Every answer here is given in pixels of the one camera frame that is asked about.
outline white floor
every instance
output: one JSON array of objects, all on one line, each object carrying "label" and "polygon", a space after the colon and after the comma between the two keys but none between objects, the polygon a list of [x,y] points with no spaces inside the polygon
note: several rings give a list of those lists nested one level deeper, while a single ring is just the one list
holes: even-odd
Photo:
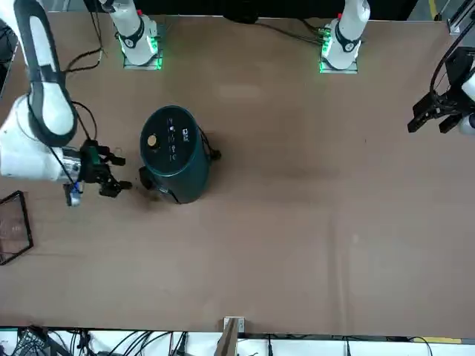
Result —
[{"label": "white floor", "polygon": [[[92,331],[91,349],[93,352],[111,351],[125,336],[130,332],[118,331]],[[151,339],[162,332],[156,332]],[[59,332],[62,340],[55,334],[50,336],[58,343],[64,343],[69,349],[71,334],[68,332]],[[173,346],[175,347],[180,332],[173,334]],[[211,356],[216,349],[220,333],[189,333],[186,344],[186,353],[193,356]],[[130,337],[115,352],[124,352],[136,337]],[[237,344],[237,353],[240,356],[257,355],[267,356],[267,340],[240,340]],[[6,353],[11,355],[16,345],[16,331],[0,332],[0,343],[3,345]],[[151,343],[143,352],[144,356],[167,355],[170,345],[170,336],[166,335]],[[462,344],[441,344],[432,343],[430,345],[433,356],[468,356],[475,355],[475,345]],[[272,350],[274,356],[349,356],[347,355],[346,341],[340,340],[272,340]],[[430,351],[425,343],[393,343],[393,342],[375,342],[375,341],[350,341],[351,356],[428,356]]]}]

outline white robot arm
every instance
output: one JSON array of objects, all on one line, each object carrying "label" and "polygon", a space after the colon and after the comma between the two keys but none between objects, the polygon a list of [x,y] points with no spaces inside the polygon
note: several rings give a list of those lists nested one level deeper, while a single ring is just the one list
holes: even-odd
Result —
[{"label": "white robot arm", "polygon": [[61,147],[76,133],[77,112],[65,89],[48,19],[37,0],[1,0],[0,18],[22,46],[30,80],[30,93],[15,101],[0,129],[0,174],[64,179],[48,146],[63,159]]},{"label": "white robot arm", "polygon": [[79,204],[79,183],[97,182],[99,194],[116,197],[108,163],[124,165],[106,146],[87,139],[79,150],[66,145],[76,133],[78,114],[65,88],[50,25],[38,0],[1,0],[0,19],[22,46],[30,92],[14,103],[0,128],[0,174],[65,183],[69,205]]},{"label": "white robot arm", "polygon": [[144,65],[157,55],[153,45],[157,23],[137,12],[133,0],[99,0],[102,9],[111,15],[119,33],[122,51],[133,65]]},{"label": "white robot arm", "polygon": [[327,25],[331,39],[322,56],[331,67],[345,70],[355,61],[370,14],[367,0],[346,0],[341,19]]}]

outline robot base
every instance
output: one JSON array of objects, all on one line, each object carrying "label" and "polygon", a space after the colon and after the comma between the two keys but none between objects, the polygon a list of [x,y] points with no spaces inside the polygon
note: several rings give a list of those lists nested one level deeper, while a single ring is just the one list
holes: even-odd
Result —
[{"label": "robot base", "polygon": [[320,73],[358,74],[358,63],[354,61],[347,69],[335,69],[324,60],[320,59],[318,68]]}]

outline black cable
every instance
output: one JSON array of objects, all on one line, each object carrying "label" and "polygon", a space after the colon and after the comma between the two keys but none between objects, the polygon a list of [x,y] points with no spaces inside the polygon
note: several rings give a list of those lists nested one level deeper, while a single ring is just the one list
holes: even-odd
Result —
[{"label": "black cable", "polygon": [[319,34],[320,31],[325,31],[325,30],[328,30],[327,28],[325,27],[320,27],[320,26],[312,26],[307,20],[305,19],[298,19],[300,22],[302,22],[304,24],[304,26],[311,32],[311,33],[314,33],[314,34]]},{"label": "black cable", "polygon": [[351,356],[351,350],[350,350],[350,340],[347,337],[347,354],[346,356]]},{"label": "black cable", "polygon": [[168,356],[171,355],[171,347],[173,346],[173,332],[170,335],[170,343],[168,343]]},{"label": "black cable", "polygon": [[69,352],[72,355],[74,355],[74,344],[76,343],[76,337],[77,337],[77,332],[73,332],[73,336],[71,337],[71,343],[69,344]]},{"label": "black cable", "polygon": [[186,334],[186,332],[182,332],[182,333],[181,333],[180,338],[179,338],[178,341],[177,341],[177,345],[175,346],[173,352],[172,352],[169,356],[176,356],[178,347],[179,347],[180,344],[181,344],[181,340],[185,337],[185,334]]},{"label": "black cable", "polygon": [[53,334],[55,334],[60,340],[61,340],[61,344],[62,346],[65,348],[65,350],[67,351],[68,350],[68,347],[66,346],[66,343],[65,341],[63,340],[63,338],[61,337],[61,335],[58,333],[58,332],[55,332],[54,330],[50,330],[50,332],[52,332]]},{"label": "black cable", "polygon": [[143,349],[142,349],[142,347],[144,347],[144,345],[148,342],[148,340],[150,339],[150,336],[151,336],[151,333],[148,334],[148,336],[147,336],[145,339],[143,339],[142,345],[140,346],[140,348],[141,348],[141,349],[140,349],[140,356],[143,356],[143,353],[142,353]]},{"label": "black cable", "polygon": [[270,28],[274,31],[277,31],[279,33],[282,33],[286,36],[290,36],[294,39],[299,39],[301,41],[304,41],[304,42],[308,42],[308,43],[311,43],[312,45],[321,45],[322,44],[322,41],[318,38],[314,38],[314,37],[308,37],[308,36],[301,36],[301,35],[296,35],[295,33],[291,33],[289,31],[285,31],[285,30],[282,30],[281,28],[279,27],[274,27],[270,24],[264,24],[262,22],[256,22],[254,25],[257,25],[257,26],[262,26],[262,27],[267,27],[267,28]]},{"label": "black cable", "polygon": [[442,57],[440,62],[438,63],[435,71],[433,72],[432,79],[430,80],[430,86],[429,86],[429,94],[433,100],[433,102],[439,106],[439,108],[447,108],[451,109],[453,106],[452,105],[446,105],[442,103],[442,100],[440,99],[440,95],[437,94],[437,92],[434,89],[434,85],[436,84],[436,78],[439,75],[439,72],[448,60],[448,57],[452,54],[452,52],[456,49],[456,47],[459,45],[459,43],[464,39],[464,37],[467,35],[467,33],[472,29],[472,27],[475,25],[475,19],[472,19],[470,23],[467,25],[467,27],[460,33],[459,37],[453,42],[453,44],[449,47],[445,55]]},{"label": "black cable", "polygon": [[152,332],[143,332],[137,339],[132,341],[132,343],[128,346],[128,348],[125,350],[123,356],[128,356],[132,351],[141,343],[149,334]]},{"label": "black cable", "polygon": [[97,61],[97,63],[95,65],[90,65],[90,66],[87,66],[87,67],[81,67],[81,68],[73,68],[73,65],[75,65],[80,59],[83,59],[87,56],[91,56],[95,53],[98,53],[102,50],[102,48],[97,48],[96,50],[90,50],[88,52],[84,52],[82,54],[79,54],[75,59],[73,59],[69,65],[66,67],[66,70],[65,70],[65,73],[73,73],[73,72],[79,72],[81,70],[89,70],[89,69],[94,69],[95,67],[97,67],[100,63],[100,60]]},{"label": "black cable", "polygon": [[427,341],[426,339],[424,339],[423,337],[420,337],[420,336],[415,336],[415,337],[409,337],[407,340],[408,340],[408,341],[412,341],[412,340],[414,340],[414,339],[421,339],[422,341],[424,341],[425,344],[427,345],[427,348],[429,349],[429,354],[430,354],[430,356],[433,356],[433,355],[432,355],[432,348],[430,347],[430,345],[429,345],[429,343],[428,343],[428,341]]},{"label": "black cable", "polygon": [[272,344],[270,342],[270,334],[268,335],[268,338],[267,338],[267,356],[274,356],[274,352],[272,350]]},{"label": "black cable", "polygon": [[161,337],[165,336],[165,335],[168,335],[168,334],[171,334],[171,332],[164,332],[163,334],[160,334],[156,337],[154,337],[153,339],[150,339],[149,341],[147,341],[147,343],[145,345],[143,345],[139,351],[137,351],[137,353],[134,355],[134,356],[138,356],[138,354],[143,350],[145,349],[145,347],[147,347],[149,344],[153,343],[155,340],[157,339],[160,339]]},{"label": "black cable", "polygon": [[201,129],[201,127],[198,126],[198,128],[200,129],[200,132],[201,132],[201,139],[203,140],[203,144],[206,144],[206,146],[208,147],[209,159],[210,159],[211,161],[217,161],[219,158],[221,158],[221,151],[215,150],[215,149],[211,146],[211,144],[209,143],[208,137],[207,137],[206,134],[203,132],[203,130]]},{"label": "black cable", "polygon": [[[84,104],[82,104],[81,102],[76,102],[76,101],[71,101],[74,105],[78,105],[80,106],[81,108],[83,108],[84,110],[86,110],[89,115],[91,116],[91,120],[92,120],[92,123],[94,125],[94,140],[97,139],[97,122],[96,122],[96,119],[94,118],[94,115],[92,114],[92,111]],[[79,123],[81,124],[82,126],[82,129],[84,130],[84,133],[86,135],[86,137],[88,139],[91,139],[91,137],[89,136],[89,133],[88,133],[88,130],[86,129],[85,125],[84,125],[84,122],[81,120],[81,116],[78,114],[78,120],[79,120]]]},{"label": "black cable", "polygon": [[90,50],[88,52],[84,52],[82,54],[79,54],[76,58],[74,58],[70,63],[69,65],[66,67],[66,70],[65,70],[65,73],[73,73],[73,72],[79,72],[79,71],[82,71],[82,70],[90,70],[90,69],[94,69],[95,67],[97,67],[100,62],[101,62],[101,56],[99,55],[99,59],[97,60],[97,63],[95,65],[89,65],[89,66],[86,66],[86,67],[79,67],[79,68],[73,68],[73,66],[82,58],[85,58],[87,56],[91,56],[95,53],[98,53],[98,52],[101,52],[102,49],[103,49],[103,46],[102,46],[102,33],[101,33],[101,27],[100,27],[100,23],[99,23],[99,15],[98,15],[98,9],[97,9],[97,3],[96,3],[96,19],[97,19],[97,26],[96,26],[96,21],[94,20],[94,15],[93,13],[90,11],[89,12],[89,15],[91,16],[91,21],[92,21],[92,25],[94,26],[94,31],[96,32],[96,35],[97,35],[97,39],[99,41],[99,48],[97,48],[96,50]]},{"label": "black cable", "polygon": [[117,345],[115,345],[115,347],[106,355],[106,356],[111,356],[114,351],[117,350],[117,348],[122,345],[129,337],[131,337],[132,335],[136,334],[137,332],[131,332],[129,335],[127,335],[126,337],[124,337]]}]

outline yellow tape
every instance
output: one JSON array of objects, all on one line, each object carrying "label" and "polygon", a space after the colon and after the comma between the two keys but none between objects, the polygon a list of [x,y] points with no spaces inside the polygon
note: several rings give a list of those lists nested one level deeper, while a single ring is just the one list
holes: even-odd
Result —
[{"label": "yellow tape", "polygon": [[[430,336],[424,336],[424,339],[428,343],[462,343],[462,340],[460,339],[450,339],[449,337],[430,337]],[[416,337],[413,340],[415,343],[423,343],[423,339],[420,339]]]},{"label": "yellow tape", "polygon": [[432,16],[432,19],[436,17],[437,15],[437,6],[436,6],[436,0],[429,0],[429,8],[430,8],[430,15]]}]

